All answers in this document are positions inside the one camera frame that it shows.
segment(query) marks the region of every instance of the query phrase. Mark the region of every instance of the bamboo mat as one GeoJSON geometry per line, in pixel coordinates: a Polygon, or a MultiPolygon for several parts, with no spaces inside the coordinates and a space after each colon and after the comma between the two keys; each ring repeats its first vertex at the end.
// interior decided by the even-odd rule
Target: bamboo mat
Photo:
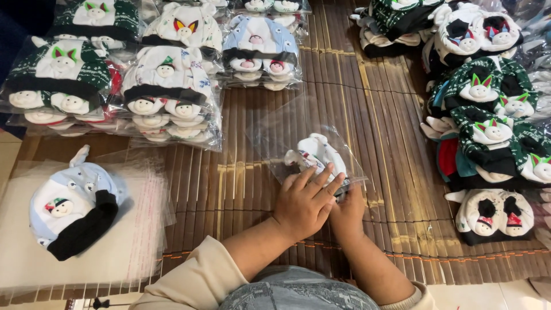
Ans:
{"type": "MultiPolygon", "coordinates": [[[[162,259],[166,274],[182,264],[205,236],[223,240],[270,216],[280,184],[245,136],[245,128],[294,98],[317,99],[271,132],[271,138],[301,134],[307,111],[323,123],[329,115],[363,167],[365,233],[411,280],[426,284],[481,284],[551,275],[551,254],[538,241],[499,242],[468,247],[461,243],[453,218],[459,205],[434,164],[434,142],[419,130],[427,94],[420,53],[368,59],[359,46],[359,27],[348,15],[366,2],[310,0],[310,36],[300,48],[304,71],[299,90],[231,89],[225,92],[222,153],[179,145],[166,147],[171,201],[177,222],[166,229],[162,259]]],[[[26,137],[18,160],[68,162],[83,144],[90,156],[128,148],[128,138],[95,135],[76,138],[26,137]]],[[[326,223],[314,236],[285,251],[274,264],[303,266],[329,277],[351,279],[339,245],[326,223]]],[[[80,284],[45,287],[12,299],[78,299],[107,296],[142,284],[80,284]]],[[[0,306],[9,298],[0,298],[0,306]]]]}

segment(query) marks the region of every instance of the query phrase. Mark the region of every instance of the person's right hand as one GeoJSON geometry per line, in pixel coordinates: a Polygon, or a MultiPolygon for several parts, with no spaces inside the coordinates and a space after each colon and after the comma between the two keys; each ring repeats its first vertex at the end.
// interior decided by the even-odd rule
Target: person's right hand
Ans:
{"type": "Polygon", "coordinates": [[[346,197],[339,204],[333,204],[329,214],[329,223],[339,243],[363,237],[365,204],[361,195],[361,186],[352,184],[346,197]]]}
{"type": "Polygon", "coordinates": [[[316,171],[316,167],[291,175],[283,181],[273,219],[279,224],[280,233],[287,236],[292,243],[313,235],[327,220],[331,206],[335,202],[333,194],[344,180],[344,173],[341,172],[331,183],[323,187],[333,167],[334,164],[329,163],[309,183],[308,180],[316,171]]]}

